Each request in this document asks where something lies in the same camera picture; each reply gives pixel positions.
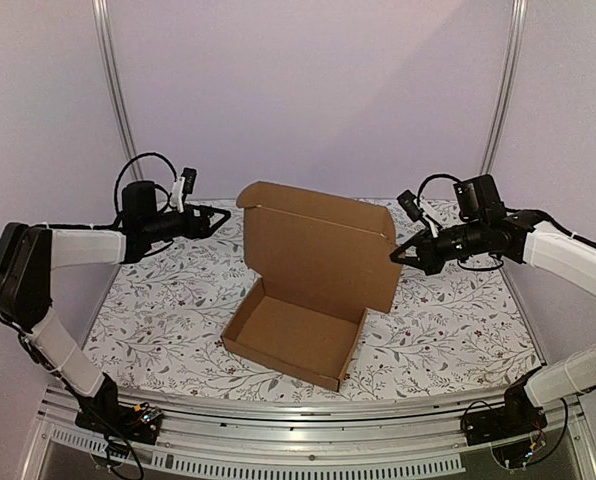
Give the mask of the brown cardboard box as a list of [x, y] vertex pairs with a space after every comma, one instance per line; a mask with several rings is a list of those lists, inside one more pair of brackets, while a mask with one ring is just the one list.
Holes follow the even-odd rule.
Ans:
[[339, 391], [367, 314], [390, 311], [401, 268], [381, 205], [258, 181], [237, 197], [258, 278], [222, 332], [227, 351]]

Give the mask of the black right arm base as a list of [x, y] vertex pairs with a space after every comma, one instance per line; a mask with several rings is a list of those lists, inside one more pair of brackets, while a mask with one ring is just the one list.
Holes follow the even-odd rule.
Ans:
[[524, 387], [530, 376], [539, 368], [526, 373], [512, 383], [504, 393], [504, 403], [492, 407], [482, 400], [472, 402], [460, 419], [460, 429], [469, 446], [509, 439], [524, 434], [538, 434], [537, 440], [526, 440], [519, 446], [496, 447], [494, 460], [505, 469], [526, 467], [534, 457], [547, 426], [541, 407], [535, 407], [527, 397]]

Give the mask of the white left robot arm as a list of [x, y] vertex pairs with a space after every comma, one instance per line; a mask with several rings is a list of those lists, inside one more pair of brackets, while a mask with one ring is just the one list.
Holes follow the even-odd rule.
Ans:
[[231, 217], [222, 208], [187, 203], [193, 183], [183, 177], [159, 205], [162, 189], [146, 180], [115, 188], [115, 218], [109, 225], [10, 222], [0, 236], [0, 322], [106, 434], [119, 433], [127, 423], [118, 387], [62, 324], [53, 305], [52, 274], [66, 267], [135, 264], [157, 254], [157, 244], [209, 238]]

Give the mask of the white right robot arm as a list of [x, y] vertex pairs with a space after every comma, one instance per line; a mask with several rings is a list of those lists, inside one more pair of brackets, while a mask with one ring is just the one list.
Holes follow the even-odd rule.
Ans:
[[[448, 227], [440, 223], [423, 198], [423, 186], [404, 191], [398, 204], [423, 227], [392, 251], [392, 262], [431, 276], [450, 261], [487, 255], [545, 273], [596, 299], [596, 242], [564, 227], [544, 210], [507, 206], [490, 174], [448, 179], [459, 223]], [[534, 409], [595, 389], [596, 343], [525, 375], [510, 387], [510, 402], [496, 412], [495, 427], [502, 435], [515, 436], [532, 422]]]

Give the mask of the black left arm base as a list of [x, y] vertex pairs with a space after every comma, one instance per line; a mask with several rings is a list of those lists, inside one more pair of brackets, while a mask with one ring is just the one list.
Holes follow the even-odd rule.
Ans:
[[154, 425], [129, 425], [131, 408], [122, 405], [118, 400], [118, 387], [107, 375], [103, 375], [101, 386], [93, 396], [84, 396], [69, 388], [70, 393], [77, 400], [80, 412], [76, 417], [76, 425], [103, 435], [124, 438], [147, 445], [155, 445], [163, 415]]

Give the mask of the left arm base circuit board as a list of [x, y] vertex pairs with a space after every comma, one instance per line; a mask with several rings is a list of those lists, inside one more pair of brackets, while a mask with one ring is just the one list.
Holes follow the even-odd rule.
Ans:
[[148, 402], [143, 402], [134, 405], [131, 408], [130, 419], [128, 420], [129, 425], [154, 425], [156, 421], [163, 415], [161, 408], [157, 406], [151, 406]]

